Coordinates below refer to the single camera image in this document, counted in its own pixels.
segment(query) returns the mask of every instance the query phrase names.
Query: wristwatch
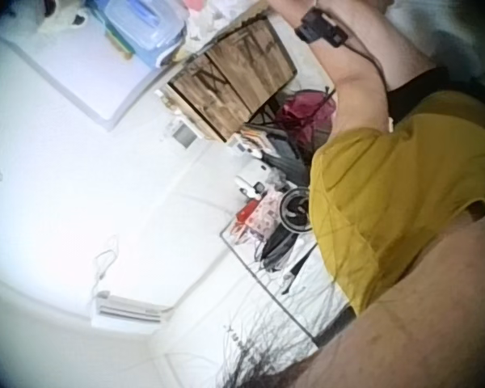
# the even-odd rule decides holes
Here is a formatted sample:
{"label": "wristwatch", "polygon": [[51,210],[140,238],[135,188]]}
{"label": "wristwatch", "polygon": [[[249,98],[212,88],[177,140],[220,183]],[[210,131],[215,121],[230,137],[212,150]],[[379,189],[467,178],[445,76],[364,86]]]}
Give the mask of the wristwatch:
{"label": "wristwatch", "polygon": [[304,15],[302,25],[295,28],[294,31],[307,44],[324,39],[332,47],[337,48],[348,39],[347,33],[340,27],[331,24],[329,15],[315,6]]}

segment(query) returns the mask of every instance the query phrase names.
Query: wooden crate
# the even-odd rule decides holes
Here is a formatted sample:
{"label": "wooden crate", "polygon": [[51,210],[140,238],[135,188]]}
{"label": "wooden crate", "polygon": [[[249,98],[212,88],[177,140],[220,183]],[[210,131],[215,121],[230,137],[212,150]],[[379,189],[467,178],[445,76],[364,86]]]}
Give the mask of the wooden crate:
{"label": "wooden crate", "polygon": [[295,73],[271,24],[258,19],[188,65],[168,85],[179,98],[167,96],[193,122],[202,121],[206,137],[226,141]]}

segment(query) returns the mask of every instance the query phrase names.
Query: wire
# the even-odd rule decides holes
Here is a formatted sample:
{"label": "wire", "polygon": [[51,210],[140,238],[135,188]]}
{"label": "wire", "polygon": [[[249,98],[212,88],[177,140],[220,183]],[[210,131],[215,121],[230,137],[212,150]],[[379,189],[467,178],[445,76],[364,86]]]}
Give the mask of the wire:
{"label": "wire", "polygon": [[361,51],[359,50],[356,50],[355,48],[353,48],[352,46],[350,46],[349,44],[347,43],[343,43],[343,46],[346,47],[347,49],[349,49],[350,51],[352,51],[353,53],[359,55],[360,57],[366,59],[368,62],[370,62],[373,67],[376,68],[377,72],[379,73],[379,77],[381,77],[381,81],[382,81],[382,85],[385,87],[385,91],[388,90],[388,87],[386,85],[386,79],[385,79],[385,75],[384,73],[382,72],[382,68],[381,66],[379,66],[376,61],[374,61],[371,57],[369,57],[368,55],[366,54],[363,54]]}
{"label": "wire", "polygon": [[[95,283],[91,287],[91,299],[93,300],[97,295],[97,288],[99,283],[104,277],[106,277],[106,272],[108,269],[117,261],[119,258],[119,238],[118,236],[112,236],[108,240],[109,249],[100,252],[96,257],[94,257],[93,262],[95,266]],[[105,256],[110,256],[112,259],[106,264],[106,266],[101,270],[99,260]]]}

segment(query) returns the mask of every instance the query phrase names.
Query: person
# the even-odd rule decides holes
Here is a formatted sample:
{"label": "person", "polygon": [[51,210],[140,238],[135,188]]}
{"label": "person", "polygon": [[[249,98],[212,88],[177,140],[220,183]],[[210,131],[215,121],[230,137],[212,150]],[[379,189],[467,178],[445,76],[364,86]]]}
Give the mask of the person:
{"label": "person", "polygon": [[[337,93],[310,220],[357,318],[305,360],[259,362],[226,388],[485,386],[485,87],[453,82],[370,2],[318,1],[349,38],[310,43]],[[269,3],[293,28],[313,6]]]}

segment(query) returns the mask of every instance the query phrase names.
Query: white shelf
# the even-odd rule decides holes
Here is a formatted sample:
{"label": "white shelf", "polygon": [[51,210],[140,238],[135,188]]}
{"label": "white shelf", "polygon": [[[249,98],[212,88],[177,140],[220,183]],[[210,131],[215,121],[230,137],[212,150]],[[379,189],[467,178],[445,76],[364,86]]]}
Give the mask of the white shelf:
{"label": "white shelf", "polygon": [[79,29],[51,36],[34,22],[3,20],[0,37],[65,97],[106,129],[112,129],[140,94],[170,69],[151,69],[138,57],[125,60],[90,17]]}

